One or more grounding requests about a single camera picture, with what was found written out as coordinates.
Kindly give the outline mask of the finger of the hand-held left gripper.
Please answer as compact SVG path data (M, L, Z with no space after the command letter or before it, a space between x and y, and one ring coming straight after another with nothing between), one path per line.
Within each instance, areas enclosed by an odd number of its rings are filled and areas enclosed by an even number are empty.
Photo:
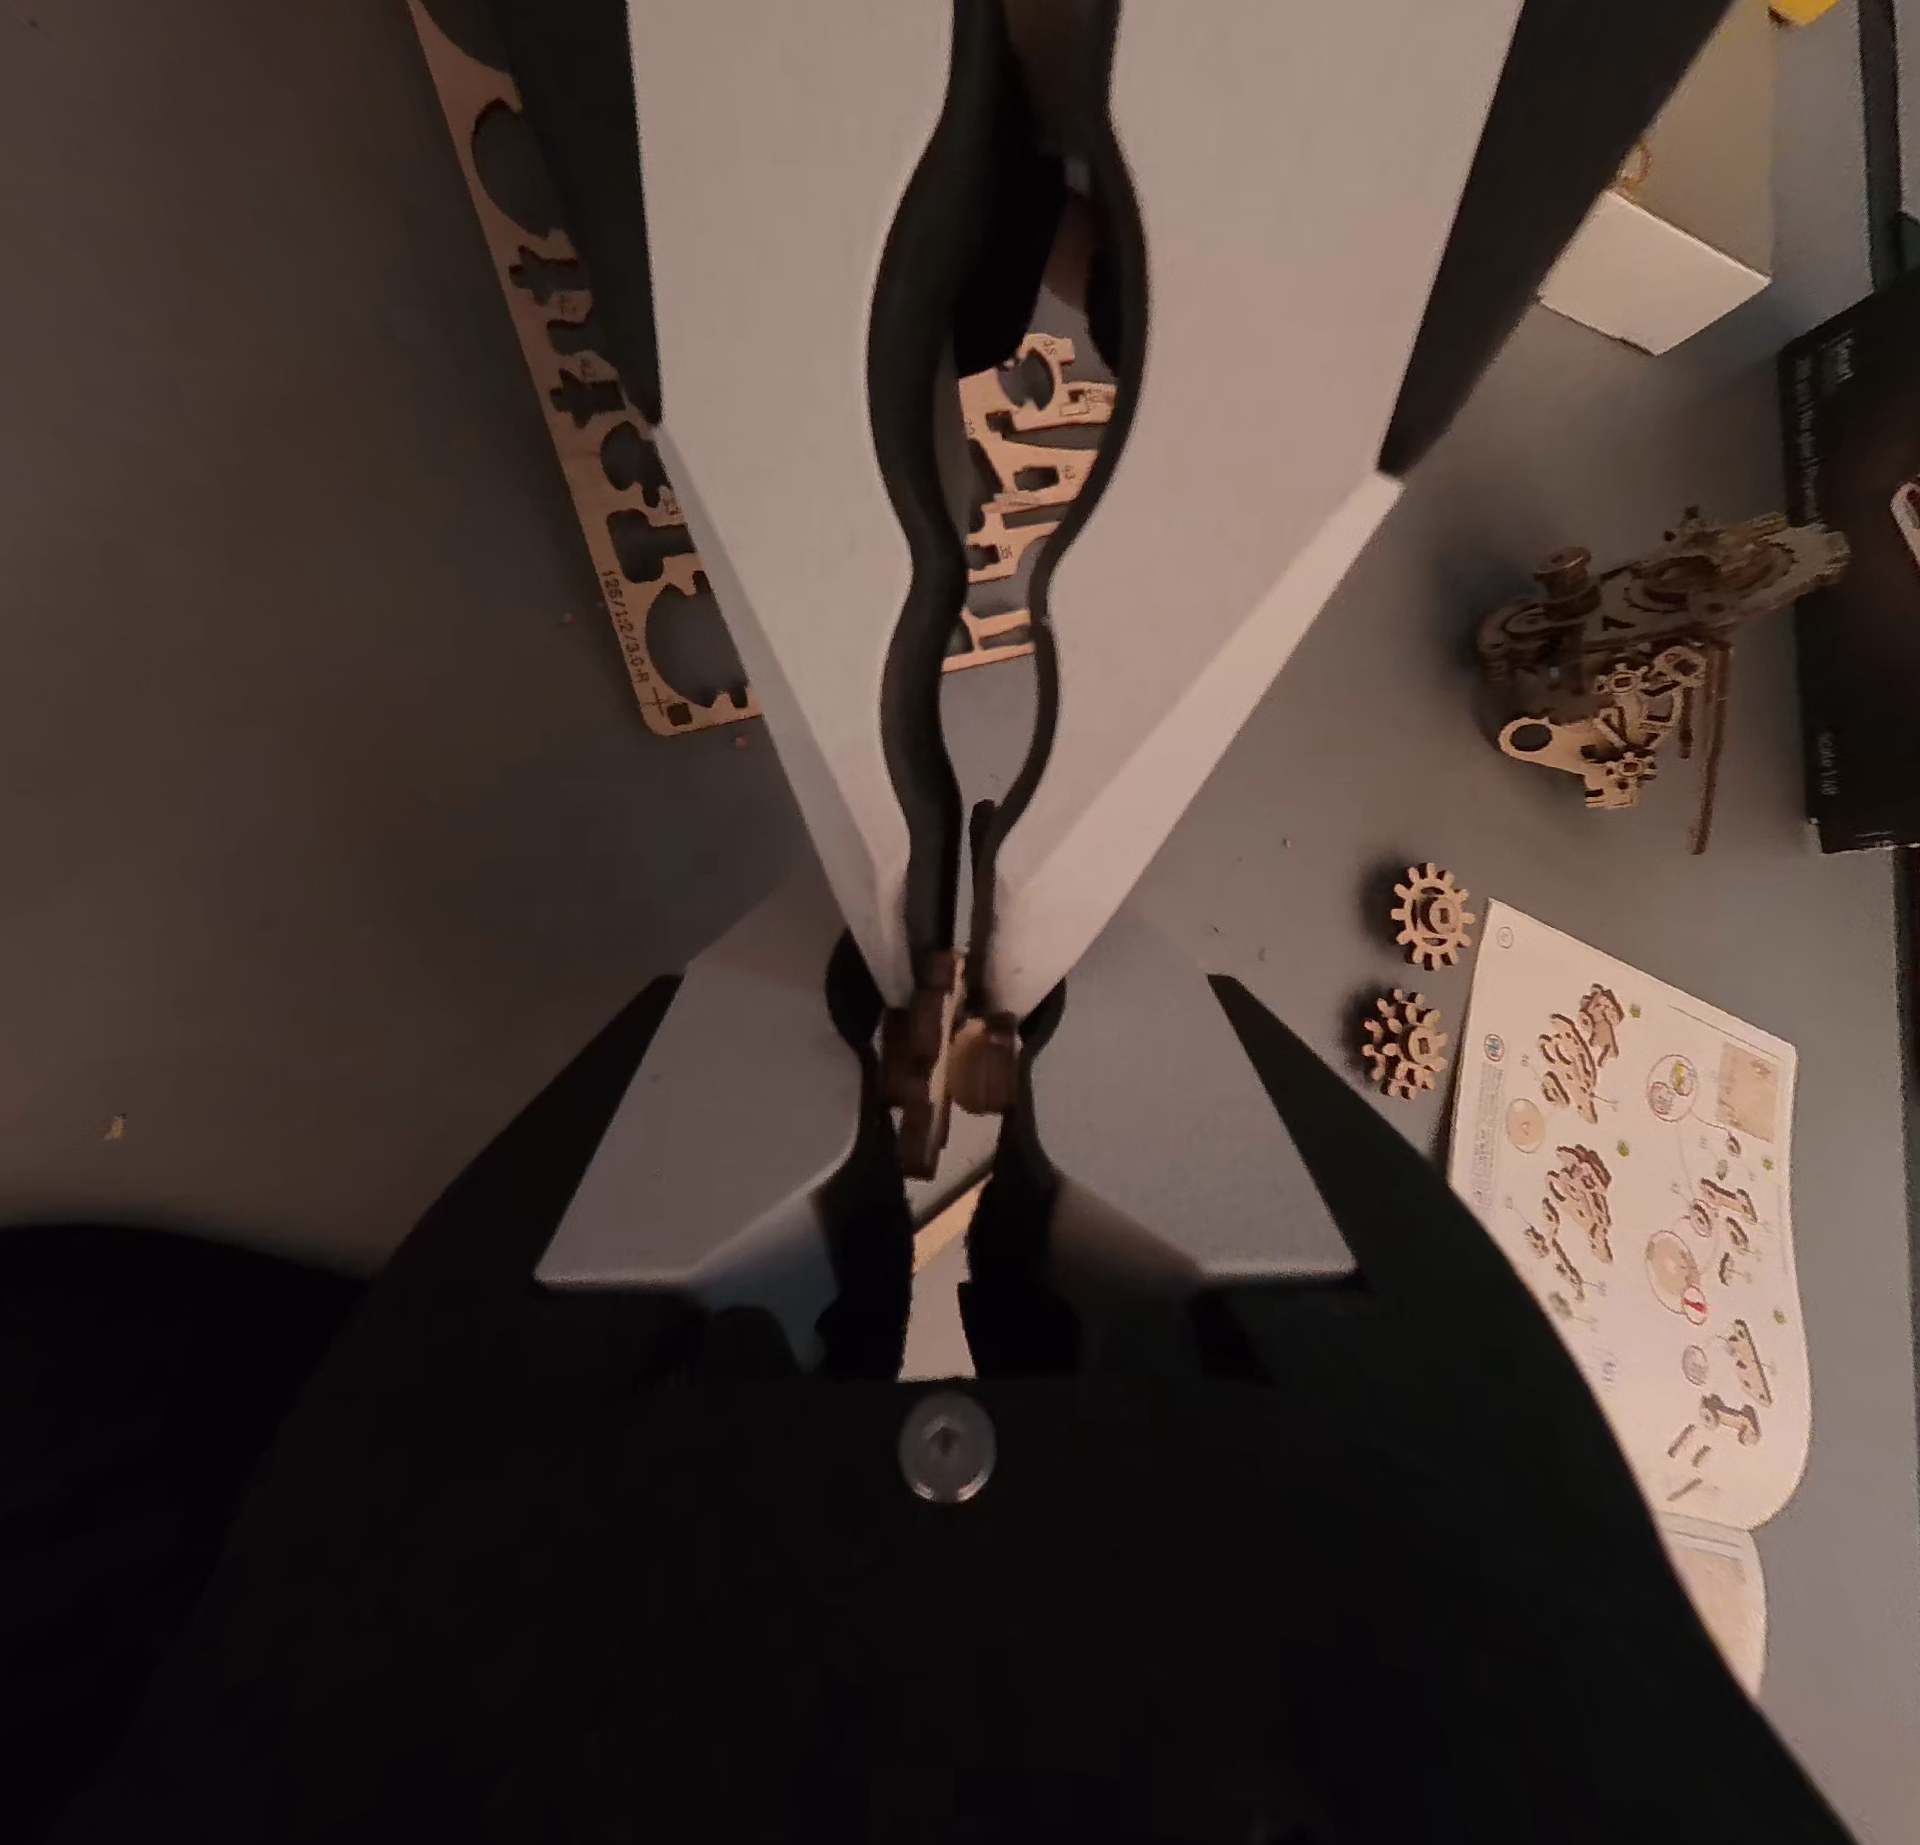
M662 457L875 991L952 947L940 380L972 0L627 0Z
M1379 467L1524 0L1115 0L1136 415L1049 579L1053 745L996 1008L1092 947L1400 487Z

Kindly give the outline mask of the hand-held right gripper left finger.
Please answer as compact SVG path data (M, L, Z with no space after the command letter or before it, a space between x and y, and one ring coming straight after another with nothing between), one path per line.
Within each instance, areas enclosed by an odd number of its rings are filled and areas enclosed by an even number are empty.
M536 1277L768 1313L809 1370L895 1370L904 1187L875 1104L879 1011L819 871L707 946L566 1207Z

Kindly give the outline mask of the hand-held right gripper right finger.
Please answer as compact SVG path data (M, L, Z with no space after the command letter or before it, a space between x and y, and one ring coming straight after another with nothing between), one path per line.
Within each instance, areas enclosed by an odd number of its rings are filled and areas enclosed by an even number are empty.
M1019 1041L972 1213L980 1370L1213 1370L1229 1287L1353 1272L1208 969L1153 923L1120 913Z

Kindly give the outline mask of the small wooden gear assembly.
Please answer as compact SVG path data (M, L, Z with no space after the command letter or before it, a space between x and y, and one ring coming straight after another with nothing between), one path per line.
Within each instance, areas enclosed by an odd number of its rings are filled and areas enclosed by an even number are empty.
M1001 1117L1012 1106L1019 1021L996 986L998 805L968 807L948 784L906 827L902 918L909 978L879 1025L879 1087L902 1172L926 1182L946 1156L954 1109Z

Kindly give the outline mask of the wooden gear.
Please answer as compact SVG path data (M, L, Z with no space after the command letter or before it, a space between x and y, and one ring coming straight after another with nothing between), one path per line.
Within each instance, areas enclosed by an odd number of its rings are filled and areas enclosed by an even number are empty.
M1387 918L1406 964L1423 973L1458 967L1476 947L1476 898L1440 863L1416 863L1389 884Z
M1453 1039L1440 1011L1416 987L1382 987L1356 1011L1356 1056L1382 1096L1410 1104L1440 1087Z

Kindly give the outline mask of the punched-out wooden parts sheet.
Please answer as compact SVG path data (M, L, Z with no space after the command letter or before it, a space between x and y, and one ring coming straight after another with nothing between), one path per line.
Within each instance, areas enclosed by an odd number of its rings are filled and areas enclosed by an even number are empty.
M742 674L707 697L683 691L656 659L659 605L712 601L712 584L662 465L656 426L637 413L608 357L588 264L566 230L494 9L488 0L406 0L406 9L633 703L656 735L742 735L761 714Z

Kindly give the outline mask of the small wooden parts sheet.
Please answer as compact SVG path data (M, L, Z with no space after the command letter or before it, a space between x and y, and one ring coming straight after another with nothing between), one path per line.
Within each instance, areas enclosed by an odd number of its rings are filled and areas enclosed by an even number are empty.
M956 385L969 451L969 588L946 674L1028 659L1032 579L1092 479L1115 385L1058 334L1027 334L1006 366Z

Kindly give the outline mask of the partly built wooden model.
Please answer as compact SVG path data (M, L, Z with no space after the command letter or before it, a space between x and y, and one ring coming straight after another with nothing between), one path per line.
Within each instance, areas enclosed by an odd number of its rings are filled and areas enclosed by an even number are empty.
M1689 851L1706 853L1736 636L1836 586L1849 559L1849 539L1816 522L1711 522L1699 510L1615 567L1590 548L1549 554L1536 594L1476 636L1484 683L1517 703L1499 755L1578 779L1593 810L1639 805L1664 755L1701 759Z

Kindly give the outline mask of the black model kit box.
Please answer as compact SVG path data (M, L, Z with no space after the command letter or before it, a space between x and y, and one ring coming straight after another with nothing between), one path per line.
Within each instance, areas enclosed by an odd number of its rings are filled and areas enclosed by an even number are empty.
M1828 853L1917 844L1917 273L1778 359L1791 522L1849 566L1796 619L1807 820Z

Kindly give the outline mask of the person's left hand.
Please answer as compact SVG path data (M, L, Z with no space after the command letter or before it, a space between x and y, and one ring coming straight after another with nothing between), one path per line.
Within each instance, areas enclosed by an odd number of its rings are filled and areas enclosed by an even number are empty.
M1107 212L1084 195L1066 192L1044 273L1049 290L1087 322L1103 362L1121 340L1121 286Z

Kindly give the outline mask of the small white cardboard box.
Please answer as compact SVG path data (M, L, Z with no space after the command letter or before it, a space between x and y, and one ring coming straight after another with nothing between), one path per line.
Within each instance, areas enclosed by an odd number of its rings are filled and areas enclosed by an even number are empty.
M1664 153L1639 139L1536 299L1662 357L1761 298L1771 278L1771 146Z

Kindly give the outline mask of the flat wooden gear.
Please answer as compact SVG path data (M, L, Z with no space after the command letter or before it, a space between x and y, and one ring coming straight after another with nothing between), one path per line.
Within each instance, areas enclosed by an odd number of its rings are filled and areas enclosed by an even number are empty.
M1387 918L1406 964L1423 973L1458 967L1476 947L1476 898L1440 863L1416 863L1389 884Z

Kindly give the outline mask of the illustrated instruction booklet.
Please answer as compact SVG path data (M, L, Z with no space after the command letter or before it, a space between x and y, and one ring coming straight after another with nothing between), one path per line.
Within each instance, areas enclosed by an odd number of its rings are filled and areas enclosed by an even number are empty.
M1756 1534L1801 1484L1793 1046L1503 901L1481 918L1449 1184L1606 1413L1668 1557L1759 1698Z

